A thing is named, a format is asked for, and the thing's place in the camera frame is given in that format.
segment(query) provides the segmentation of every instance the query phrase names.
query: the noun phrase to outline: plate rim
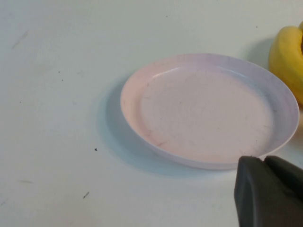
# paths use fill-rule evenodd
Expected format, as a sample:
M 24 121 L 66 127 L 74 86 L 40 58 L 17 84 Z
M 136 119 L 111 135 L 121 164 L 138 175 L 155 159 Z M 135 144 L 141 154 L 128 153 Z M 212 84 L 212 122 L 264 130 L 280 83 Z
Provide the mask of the plate rim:
M 140 67 L 138 70 L 136 70 L 128 79 L 127 81 L 124 83 L 123 87 L 122 87 L 122 90 L 121 90 L 121 94 L 120 94 L 120 109 L 121 109 L 121 112 L 122 112 L 122 115 L 124 117 L 124 119 L 126 120 L 127 122 L 127 125 L 131 128 L 131 130 L 137 135 L 139 136 L 140 139 L 142 139 L 144 141 L 144 143 L 148 146 L 150 146 L 152 148 L 152 150 L 154 152 L 156 152 L 157 154 L 165 157 L 165 158 L 168 158 L 174 162 L 177 162 L 177 163 L 180 163 L 180 164 L 183 164 L 183 165 L 186 165 L 186 166 L 191 166 L 191 167 L 196 167 L 196 168 L 202 168 L 202 169 L 234 169 L 237 167 L 238 165 L 238 161 L 236 162 L 201 162 L 201 161 L 197 161 L 197 160 L 194 160 L 194 159 L 190 159 L 190 158 L 187 158 L 187 157 L 183 157 L 183 156 L 180 156 L 180 155 L 176 155 L 176 154 L 172 154 L 166 150 L 164 150 L 163 148 L 161 147 L 158 147 L 156 146 L 155 144 L 149 142 L 148 140 L 146 140 L 140 133 L 138 133 L 132 126 L 131 124 L 129 123 L 124 111 L 123 111 L 123 94 L 125 92 L 125 88 L 128 84 L 128 82 L 130 81 L 130 79 L 137 73 L 139 72 L 140 70 L 143 70 L 149 66 L 152 66 L 152 65 L 155 65 L 157 64 L 158 62 L 162 62 L 162 61 L 168 61 L 169 59 L 175 59 L 175 58 L 180 58 L 181 56 L 195 56 L 195 55 L 212 55 L 212 56 L 217 56 L 217 57 L 224 57 L 224 58 L 232 58 L 234 60 L 237 60 L 237 61 L 242 61 L 242 62 L 245 62 L 246 64 L 250 64 L 254 67 L 257 67 L 263 71 L 266 71 L 267 73 L 270 73 L 272 75 L 274 75 L 272 72 L 270 72 L 269 70 L 255 64 L 255 63 L 252 63 L 250 61 L 247 61 L 247 60 L 244 60 L 244 59 L 240 59 L 240 58 L 236 58 L 236 57 L 233 57 L 233 56 L 229 56 L 229 55 L 223 55 L 223 54 L 216 54 L 216 53 L 185 53 L 185 54 L 177 54 L 177 55 L 173 55 L 173 56 L 170 56 L 170 57 L 165 57 L 165 58 L 162 58 L 160 60 L 156 60 L 156 61 L 153 61 L 149 64 L 146 64 L 142 67 Z M 294 96 L 294 94 L 292 93 L 292 91 L 289 89 L 289 87 L 280 79 L 278 78 L 276 75 L 274 75 L 276 79 L 280 80 L 280 82 L 283 83 L 283 85 L 286 87 L 286 89 L 290 92 L 290 94 L 292 95 L 292 98 L 293 100 L 295 101 L 296 105 L 296 124 L 295 124 L 295 127 L 293 129 L 293 132 L 290 134 L 290 136 L 288 137 L 288 139 L 286 139 L 280 146 L 278 146 L 277 148 L 263 154 L 263 155 L 260 155 L 260 156 L 257 156 L 257 158 L 261 158 L 261 159 L 264 159 L 266 156 L 268 155 L 271 155 L 273 153 L 275 153 L 277 150 L 281 149 L 282 147 L 284 147 L 290 140 L 291 138 L 294 136 L 294 134 L 296 133 L 297 131 L 297 128 L 299 126 L 299 123 L 300 123 L 300 108 L 299 108 L 299 105 L 298 105 L 298 102 Z

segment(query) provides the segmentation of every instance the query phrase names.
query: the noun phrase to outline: pink plate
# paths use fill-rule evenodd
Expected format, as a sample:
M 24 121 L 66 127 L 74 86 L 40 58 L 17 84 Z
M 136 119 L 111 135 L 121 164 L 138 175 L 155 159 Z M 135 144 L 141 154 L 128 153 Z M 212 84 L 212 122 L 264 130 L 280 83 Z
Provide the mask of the pink plate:
M 130 127 L 158 154 L 206 169 L 265 157 L 299 123 L 289 88 L 255 64 L 218 54 L 184 54 L 134 73 L 121 94 Z

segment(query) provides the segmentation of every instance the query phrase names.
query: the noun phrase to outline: black object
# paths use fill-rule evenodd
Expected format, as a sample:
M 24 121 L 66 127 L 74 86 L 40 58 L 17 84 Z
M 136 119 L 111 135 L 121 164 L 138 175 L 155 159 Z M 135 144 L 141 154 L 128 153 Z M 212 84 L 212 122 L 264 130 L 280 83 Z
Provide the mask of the black object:
M 303 227 L 303 170 L 279 157 L 241 157 L 234 197 L 240 227 Z

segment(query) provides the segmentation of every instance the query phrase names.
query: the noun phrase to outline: banana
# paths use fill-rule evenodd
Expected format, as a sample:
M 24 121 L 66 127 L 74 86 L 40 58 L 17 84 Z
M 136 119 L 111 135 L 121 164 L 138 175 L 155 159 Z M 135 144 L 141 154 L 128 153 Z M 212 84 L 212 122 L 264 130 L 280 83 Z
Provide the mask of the banana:
M 268 57 L 269 71 L 279 77 L 303 105 L 303 22 L 282 28 Z

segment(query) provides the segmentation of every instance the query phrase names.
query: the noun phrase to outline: white table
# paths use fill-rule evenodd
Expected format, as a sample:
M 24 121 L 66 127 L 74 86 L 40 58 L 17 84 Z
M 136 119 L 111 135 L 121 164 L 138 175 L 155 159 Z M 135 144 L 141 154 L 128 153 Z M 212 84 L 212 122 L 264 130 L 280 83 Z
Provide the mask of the white table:
M 179 53 L 266 67 L 302 12 L 302 0 L 0 0 L 0 226 L 238 226 L 236 171 L 140 149 L 123 137 L 119 89 Z M 303 167 L 302 121 L 277 154 Z

